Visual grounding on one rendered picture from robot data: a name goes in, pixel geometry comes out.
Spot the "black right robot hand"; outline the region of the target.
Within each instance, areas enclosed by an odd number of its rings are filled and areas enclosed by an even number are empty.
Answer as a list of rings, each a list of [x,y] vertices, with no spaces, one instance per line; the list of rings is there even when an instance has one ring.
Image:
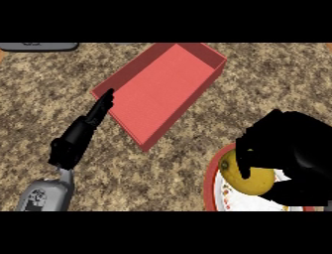
[[[288,206],[332,201],[332,127],[297,111],[272,110],[237,139],[241,174],[279,169],[288,180],[262,195]]]

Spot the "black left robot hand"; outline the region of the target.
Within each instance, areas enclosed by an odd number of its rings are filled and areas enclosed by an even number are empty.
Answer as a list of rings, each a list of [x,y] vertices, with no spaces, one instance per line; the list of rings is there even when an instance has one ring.
[[[111,88],[96,101],[88,115],[77,118],[64,135],[52,141],[49,164],[64,170],[71,170],[83,158],[93,132],[113,107],[113,94]]]

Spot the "yellow lemon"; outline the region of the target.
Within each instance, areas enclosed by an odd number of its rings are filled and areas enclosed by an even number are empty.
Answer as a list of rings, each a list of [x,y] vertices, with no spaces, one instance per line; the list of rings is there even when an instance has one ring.
[[[219,170],[223,179],[237,191],[248,195],[265,194],[275,182],[274,169],[250,168],[250,177],[245,179],[240,171],[237,150],[231,150],[219,161]]]

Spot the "white plate with red rim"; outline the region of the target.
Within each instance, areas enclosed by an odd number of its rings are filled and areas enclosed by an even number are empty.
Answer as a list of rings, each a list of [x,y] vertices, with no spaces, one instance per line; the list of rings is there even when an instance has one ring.
[[[219,170],[222,156],[237,147],[232,143],[217,152],[204,175],[204,208],[207,211],[321,211],[316,206],[285,206],[256,195],[238,192]]]

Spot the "red cardboard box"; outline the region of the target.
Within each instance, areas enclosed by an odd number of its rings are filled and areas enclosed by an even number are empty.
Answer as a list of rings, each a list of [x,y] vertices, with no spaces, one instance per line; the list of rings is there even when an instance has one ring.
[[[155,43],[90,91],[147,152],[219,78],[228,58],[204,43]]]

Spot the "grey appliance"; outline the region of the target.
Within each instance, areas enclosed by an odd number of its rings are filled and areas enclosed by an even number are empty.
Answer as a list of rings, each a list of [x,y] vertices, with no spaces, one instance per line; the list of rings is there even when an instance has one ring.
[[[5,52],[61,52],[73,51],[79,43],[0,43]]]

